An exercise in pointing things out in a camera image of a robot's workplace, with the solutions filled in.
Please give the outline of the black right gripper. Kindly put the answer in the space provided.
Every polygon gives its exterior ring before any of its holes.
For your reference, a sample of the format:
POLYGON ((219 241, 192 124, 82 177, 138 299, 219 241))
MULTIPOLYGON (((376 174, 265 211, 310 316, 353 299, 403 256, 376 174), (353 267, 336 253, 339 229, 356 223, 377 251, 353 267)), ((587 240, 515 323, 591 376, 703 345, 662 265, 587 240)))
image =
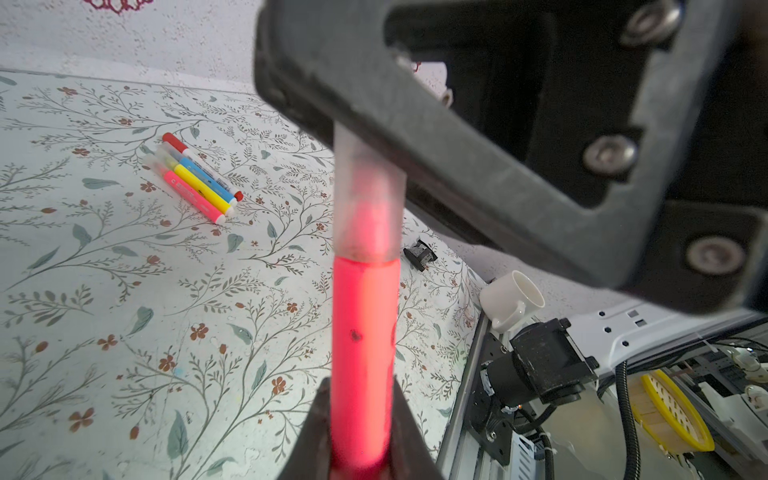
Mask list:
MULTIPOLYGON (((605 289, 691 313, 767 308, 767 5, 734 2, 730 40, 639 270, 605 289)), ((431 217, 454 238, 505 252, 431 217)))

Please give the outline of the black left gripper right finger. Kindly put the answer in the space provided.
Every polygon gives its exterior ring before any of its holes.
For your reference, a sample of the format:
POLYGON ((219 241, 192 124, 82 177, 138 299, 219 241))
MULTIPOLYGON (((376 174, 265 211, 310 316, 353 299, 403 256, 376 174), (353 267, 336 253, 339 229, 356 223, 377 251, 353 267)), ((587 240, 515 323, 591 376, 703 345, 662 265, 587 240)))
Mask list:
POLYGON ((389 474, 394 480, 442 480, 397 380, 393 383, 389 474))

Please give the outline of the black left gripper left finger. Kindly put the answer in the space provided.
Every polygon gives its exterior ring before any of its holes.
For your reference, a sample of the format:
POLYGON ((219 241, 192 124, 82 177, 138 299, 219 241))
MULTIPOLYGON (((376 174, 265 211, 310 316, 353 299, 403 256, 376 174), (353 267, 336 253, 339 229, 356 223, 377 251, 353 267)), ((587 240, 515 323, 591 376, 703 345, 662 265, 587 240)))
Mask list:
POLYGON ((330 378, 323 379, 292 452, 293 479, 329 479, 332 464, 330 439, 330 378))

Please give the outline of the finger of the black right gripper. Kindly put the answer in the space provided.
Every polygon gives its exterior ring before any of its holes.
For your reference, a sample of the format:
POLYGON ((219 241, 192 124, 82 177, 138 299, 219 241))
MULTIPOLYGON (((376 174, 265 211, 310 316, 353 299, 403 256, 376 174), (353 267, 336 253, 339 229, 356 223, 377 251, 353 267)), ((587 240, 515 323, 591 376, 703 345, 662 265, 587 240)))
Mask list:
POLYGON ((458 235, 619 288, 637 274, 734 1, 268 1, 258 93, 344 127, 458 235))

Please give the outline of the clear pen cap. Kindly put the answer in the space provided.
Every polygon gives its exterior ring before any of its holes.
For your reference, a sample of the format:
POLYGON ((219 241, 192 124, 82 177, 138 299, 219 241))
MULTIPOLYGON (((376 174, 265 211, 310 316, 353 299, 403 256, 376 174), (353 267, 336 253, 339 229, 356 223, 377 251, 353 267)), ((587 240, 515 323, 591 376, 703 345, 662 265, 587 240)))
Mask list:
POLYGON ((363 263, 399 256, 406 174, 343 124, 334 124, 333 250, 363 263))

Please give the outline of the blue highlighter pen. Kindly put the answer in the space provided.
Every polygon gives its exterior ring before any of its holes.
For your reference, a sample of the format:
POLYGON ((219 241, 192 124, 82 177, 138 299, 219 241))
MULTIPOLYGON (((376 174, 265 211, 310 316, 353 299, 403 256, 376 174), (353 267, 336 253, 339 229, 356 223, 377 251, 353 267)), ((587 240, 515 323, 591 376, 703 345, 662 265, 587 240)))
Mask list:
POLYGON ((206 186, 208 186, 213 192, 215 192, 219 197, 221 197, 224 201, 228 202, 231 206, 235 206, 237 204, 237 200, 233 194, 231 194, 228 190, 226 190, 223 186, 221 186, 217 181, 215 181, 197 163, 195 163, 190 158, 178 152, 168 142, 163 142, 158 147, 158 149, 164 151, 165 153, 173 157, 182 166, 184 166, 193 175, 195 175, 199 180, 201 180, 206 186))

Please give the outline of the white red-tipped marker pen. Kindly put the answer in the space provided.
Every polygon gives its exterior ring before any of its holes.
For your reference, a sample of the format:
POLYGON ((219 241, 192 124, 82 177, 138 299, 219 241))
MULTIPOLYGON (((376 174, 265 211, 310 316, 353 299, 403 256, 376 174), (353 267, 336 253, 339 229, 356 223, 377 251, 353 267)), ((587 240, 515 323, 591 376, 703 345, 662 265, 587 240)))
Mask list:
POLYGON ((219 186, 227 190, 234 198, 235 202, 239 203, 244 200, 242 191, 232 184, 229 180, 226 180, 221 174, 216 172, 212 167, 205 163, 203 157, 195 152, 192 148, 185 145, 172 133, 164 133, 162 140, 168 143, 173 149, 180 154, 193 161, 200 169, 202 169, 207 175, 209 175, 219 186))

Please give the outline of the yellow highlighter pen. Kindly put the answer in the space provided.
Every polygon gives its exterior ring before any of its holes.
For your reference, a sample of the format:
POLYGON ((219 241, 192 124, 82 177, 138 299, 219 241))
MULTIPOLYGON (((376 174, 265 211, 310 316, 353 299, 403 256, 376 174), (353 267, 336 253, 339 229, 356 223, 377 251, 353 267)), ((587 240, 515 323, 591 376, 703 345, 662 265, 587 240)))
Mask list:
POLYGON ((182 165, 164 150, 157 149, 155 155, 186 184, 201 194, 219 212, 225 216, 230 216, 229 211, 231 210, 231 205, 211 189, 206 182, 198 178, 190 169, 182 165))

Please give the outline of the red-pink highlighter pen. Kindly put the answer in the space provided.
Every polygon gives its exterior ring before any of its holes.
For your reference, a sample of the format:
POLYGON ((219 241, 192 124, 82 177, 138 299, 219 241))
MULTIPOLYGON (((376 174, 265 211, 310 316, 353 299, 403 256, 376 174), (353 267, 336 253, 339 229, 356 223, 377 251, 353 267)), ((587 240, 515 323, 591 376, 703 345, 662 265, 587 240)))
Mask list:
POLYGON ((148 155, 144 160, 145 164, 162 177, 162 179, 182 198, 195 207, 208 220, 216 225, 223 225, 226 222, 226 216, 219 212, 211 203, 209 203, 201 194, 186 184, 162 160, 154 155, 148 155))

